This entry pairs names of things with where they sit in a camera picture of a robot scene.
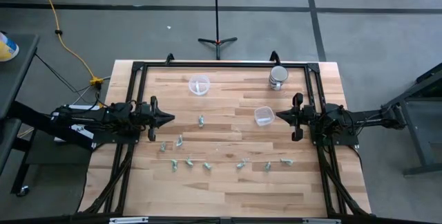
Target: clear plastic cup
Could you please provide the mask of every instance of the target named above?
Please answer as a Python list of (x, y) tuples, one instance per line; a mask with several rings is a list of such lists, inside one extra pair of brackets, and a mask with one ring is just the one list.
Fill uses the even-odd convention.
[(205, 95), (210, 88), (210, 80), (207, 75), (192, 75), (189, 80), (189, 90), (198, 96)]
[(263, 106), (255, 110), (255, 121), (258, 126), (271, 124), (275, 120), (273, 111), (268, 106)]

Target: yellow cable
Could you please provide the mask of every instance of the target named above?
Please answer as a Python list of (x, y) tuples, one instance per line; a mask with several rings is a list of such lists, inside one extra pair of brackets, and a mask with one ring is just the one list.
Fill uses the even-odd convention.
[[(54, 17), (55, 17), (55, 23), (57, 24), (57, 30), (60, 30), (60, 25), (58, 22), (58, 17), (57, 17), (57, 13), (55, 12), (55, 8), (54, 8), (54, 4), (52, 3), (52, 0), (48, 0), (50, 7), (52, 8), (52, 12), (54, 13)], [(91, 69), (89, 68), (89, 66), (86, 64), (86, 62), (79, 56), (77, 55), (75, 52), (73, 52), (71, 49), (69, 49), (63, 42), (63, 39), (61, 38), (61, 34), (57, 34), (58, 35), (58, 39), (60, 40), (61, 45), (63, 46), (63, 48), (65, 48), (69, 53), (71, 53), (72, 55), (74, 55), (76, 58), (78, 58), (83, 65), (88, 69), (90, 76), (92, 76), (92, 80), (90, 81), (91, 84), (95, 84), (95, 83), (99, 83), (101, 84), (103, 82), (102, 78), (98, 78), (96, 77)]]

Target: caster wheel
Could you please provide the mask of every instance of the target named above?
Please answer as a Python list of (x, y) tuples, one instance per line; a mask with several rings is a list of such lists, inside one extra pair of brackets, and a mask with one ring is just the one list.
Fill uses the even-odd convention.
[(23, 196), (27, 195), (27, 194), (29, 193), (29, 191), (30, 191), (29, 186), (23, 186), (23, 187), (20, 189), (20, 192), (17, 193), (17, 194), (15, 194), (15, 195), (16, 195), (17, 197), (23, 197)]

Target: butcher block tabletop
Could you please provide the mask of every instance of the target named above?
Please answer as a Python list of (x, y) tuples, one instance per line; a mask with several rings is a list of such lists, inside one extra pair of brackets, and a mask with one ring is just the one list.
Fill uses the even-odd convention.
[[(107, 104), (125, 101), (133, 62), (115, 61)], [(327, 103), (346, 106), (337, 63), (319, 65)], [(259, 127), (253, 116), (261, 106), (269, 106), (273, 112), (290, 109), (295, 93), (307, 96), (303, 69), (288, 68), (289, 78), (281, 91), (269, 88), (269, 71), (149, 68), (143, 100), (150, 102), (155, 95), (158, 107), (173, 114), (175, 120), (157, 130), (156, 142), (148, 140), (147, 131), (142, 133), (133, 155), (124, 215), (326, 217), (318, 156), (309, 128), (302, 126), (304, 139), (293, 142), (293, 128), (283, 120), (275, 118), (270, 125)], [(190, 92), (188, 82), (195, 74), (209, 77), (206, 95)], [(312, 83), (317, 96), (314, 80)], [(198, 126), (200, 115), (204, 116), (202, 128)], [(179, 135), (183, 138), (181, 147), (176, 146)], [(165, 152), (160, 151), (162, 142), (166, 142)], [(92, 154), (80, 211), (90, 206), (108, 182), (115, 148), (115, 144), (105, 144)], [(358, 156), (341, 146), (336, 147), (336, 155), (344, 186), (369, 212)], [(193, 167), (185, 163), (187, 158)], [(282, 164), (281, 158), (294, 163)], [(175, 172), (172, 159), (178, 161)], [(246, 165), (237, 169), (243, 159)], [(210, 171), (203, 167), (205, 162), (212, 166)], [(267, 162), (271, 162), (270, 171), (265, 171)], [(331, 193), (338, 209), (333, 186)]]

